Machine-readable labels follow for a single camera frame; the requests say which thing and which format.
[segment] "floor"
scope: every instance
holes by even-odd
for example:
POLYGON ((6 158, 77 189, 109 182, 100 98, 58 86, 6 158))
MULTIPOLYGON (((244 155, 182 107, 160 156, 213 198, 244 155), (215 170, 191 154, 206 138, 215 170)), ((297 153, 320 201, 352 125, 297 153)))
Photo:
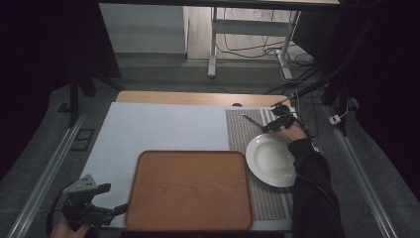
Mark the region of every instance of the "floor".
MULTIPOLYGON (((288 22, 289 11, 261 10, 261 9, 238 9, 218 8, 218 19, 252 20, 252 21, 274 21, 288 22)), ((190 60, 208 60, 209 46, 211 43, 211 19, 212 9, 209 7, 189 7, 189 36, 188 36, 188 58, 190 60)), ((276 60, 273 52, 265 55, 264 50, 282 46, 283 37, 267 36, 244 36, 218 34, 216 44, 221 51, 217 52, 218 60, 276 60), (244 51, 238 49, 254 48, 244 51)), ((298 47, 291 47, 292 52, 298 52, 298 47)))

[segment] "metal frame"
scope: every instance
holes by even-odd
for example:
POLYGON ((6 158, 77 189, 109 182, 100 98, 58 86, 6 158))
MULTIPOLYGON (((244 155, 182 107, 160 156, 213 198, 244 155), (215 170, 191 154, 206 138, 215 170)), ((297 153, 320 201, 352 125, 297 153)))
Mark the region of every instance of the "metal frame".
POLYGON ((277 58, 281 65, 285 79, 293 78, 287 65, 285 55, 289 46, 291 37, 296 27, 300 12, 292 11, 293 17, 289 23, 285 22, 259 22, 244 20, 218 20, 217 7, 213 8, 211 45, 209 55, 208 77, 216 76, 216 36, 217 34, 233 35, 255 35, 255 36, 274 36, 285 37, 281 51, 277 51, 277 58))
MULTIPOLYGON (((331 106, 324 106, 324 111, 327 119, 334 115, 334 111, 331 106)), ((353 174, 355 175, 356 181, 358 182, 362 194, 365 197, 367 205, 370 207, 374 219, 377 222, 377 226, 382 233, 383 237, 386 238, 396 238, 398 235, 392 225, 391 220, 389 219, 388 214, 386 213, 382 202, 377 196, 376 192, 373 189, 373 186, 368 179, 368 176, 353 149, 352 144, 349 139, 345 137, 338 127, 334 127, 334 133, 336 134, 337 140, 346 156, 346 159, 352 169, 353 174)))
POLYGON ((84 121, 87 108, 90 106, 91 98, 85 98, 81 105, 81 113, 78 119, 74 122, 72 128, 68 128, 65 132, 61 142, 58 147, 52 154, 49 163, 43 171, 40 179, 29 195, 24 207, 18 215, 18 218, 15 220, 12 228, 7 235, 8 238, 18 238, 25 237, 31 224, 37 215, 41 204, 44 201, 44 198, 49 191, 55 176, 64 161, 65 156, 67 155, 68 150, 70 149, 71 143, 75 138, 80 125, 84 121))

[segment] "hand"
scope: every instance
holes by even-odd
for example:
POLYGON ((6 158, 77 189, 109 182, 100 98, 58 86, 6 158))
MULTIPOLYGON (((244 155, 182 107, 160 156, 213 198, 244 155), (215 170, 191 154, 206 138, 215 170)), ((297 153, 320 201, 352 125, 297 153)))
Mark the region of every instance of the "hand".
POLYGON ((59 222, 52 230, 52 238, 84 238, 86 233, 89 231, 90 225, 83 223, 77 231, 73 231, 70 227, 70 223, 61 216, 59 222))
POLYGON ((293 124, 291 124, 291 126, 287 129, 283 129, 281 131, 274 131, 273 133, 283 138, 283 140, 287 143, 291 143, 299 139, 308 138, 303 132, 302 128, 299 126, 299 124, 297 124, 297 122, 293 122, 293 124))

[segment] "black wall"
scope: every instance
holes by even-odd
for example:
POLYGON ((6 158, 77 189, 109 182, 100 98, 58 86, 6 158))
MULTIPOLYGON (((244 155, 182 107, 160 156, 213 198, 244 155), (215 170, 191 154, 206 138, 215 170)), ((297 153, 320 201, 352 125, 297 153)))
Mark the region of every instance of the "black wall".
MULTIPOLYGON (((420 200, 420 7, 416 1, 385 2, 356 56, 350 93, 360 104, 361 125, 420 200)), ((336 46, 362 21, 344 16, 336 46)))
POLYGON ((98 4, 0 2, 0 178, 42 122, 51 92, 91 70, 120 77, 98 4))

